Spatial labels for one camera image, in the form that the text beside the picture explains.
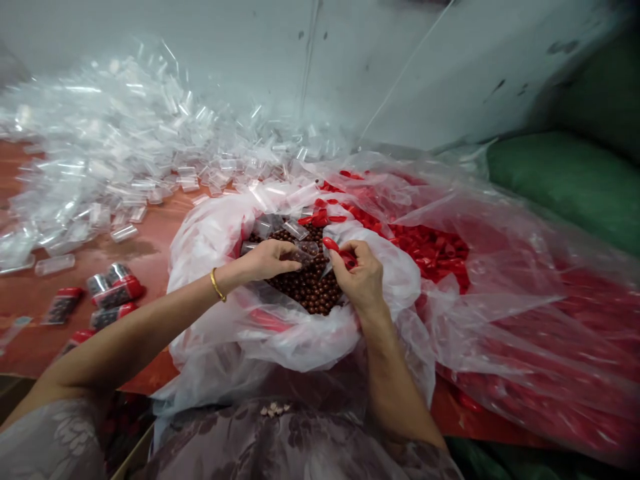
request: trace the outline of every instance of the red table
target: red table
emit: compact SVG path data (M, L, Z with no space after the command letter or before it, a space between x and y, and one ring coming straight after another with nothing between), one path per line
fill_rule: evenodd
M8 198L20 191L15 180L20 164L27 162L22 145L0 142L0 227L8 222ZM40 325L56 291L64 287L85 287L88 277L104 272L113 262L128 265L147 294L138 304L144 305L164 295L169 280L167 261L171 241L182 224L185 214L193 207L191 199L202 192L184 194L181 191L158 206L151 206L138 236L122 243L114 243L108 235L74 251L76 265L54 275L38 278L33 269L0 277L0 336L14 320L21 316L33 320L9 344L0 357L0 374L38 378L51 360L60 352L73 332L88 328L94 306L84 299L73 312L66 325ZM36 259L47 258L46 252L35 252ZM122 387L124 391L152 394L178 371L167 350L162 351L134 379ZM468 437L550 447L542 438L529 433L494 413L471 412L460 406L453 397L454 387L438 378L433 398L432 413L444 435Z

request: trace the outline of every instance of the gold bracelet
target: gold bracelet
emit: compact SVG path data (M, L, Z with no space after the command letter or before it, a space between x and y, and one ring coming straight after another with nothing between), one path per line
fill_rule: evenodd
M211 274L210 274L211 284L213 285L213 288L215 288L216 293L220 296L220 300L222 300L222 302L226 302L227 296L222 294L222 292L218 288L218 284L215 282L215 276L213 274L215 273L216 268L217 267L214 267L213 270L211 270Z

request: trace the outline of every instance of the patterned clothing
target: patterned clothing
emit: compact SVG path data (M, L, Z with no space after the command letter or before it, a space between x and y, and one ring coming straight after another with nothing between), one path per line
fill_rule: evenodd
M104 479L97 409L60 400L0 435L2 479ZM351 419L300 403L256 399L177 416L148 479L461 479L450 456L408 443L396 461Z

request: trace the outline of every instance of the green sack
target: green sack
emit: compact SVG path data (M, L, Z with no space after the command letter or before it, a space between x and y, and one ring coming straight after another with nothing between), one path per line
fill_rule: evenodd
M640 169L570 133L492 145L491 181L640 257Z
M636 475L566 450L446 438L465 480L630 480Z
M640 165L640 31L614 40L588 60L552 121Z

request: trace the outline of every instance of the clear plastic bag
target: clear plastic bag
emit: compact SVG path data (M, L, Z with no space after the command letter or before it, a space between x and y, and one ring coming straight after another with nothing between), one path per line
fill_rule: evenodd
M279 189L295 194L300 186L282 183ZM259 193L265 186L258 185ZM334 197L315 190L315 198ZM286 197L276 205L282 215L292 212ZM331 215L349 216L340 205L330 205ZM198 205L187 216L171 245L171 276L168 291L180 288L240 254L241 244L262 215L260 202L252 193L219 197ZM420 292L419 270L413 260L388 240L346 221L325 228L325 234L342 243L361 239L369 243L384 266L385 300L392 318L403 317L403 325L418 321L413 304ZM413 316L405 313L412 311ZM328 316L309 315L298 302L265 282L254 282L218 303L170 346L180 376L154 394L164 400L162 412L175 412L196 405L236 399L255 394L274 365L294 371L326 370L354 350L361 338L350 304L334 307ZM416 351L428 351L426 337L420 337ZM415 343L410 337L406 343ZM433 371L433 364L425 366ZM434 384L425 385L430 399Z
M463 274L422 270L416 308L442 375L544 437L629 464L640 435L638 260L460 168L372 153L307 168L356 197L357 217L383 236L428 228L468 246Z

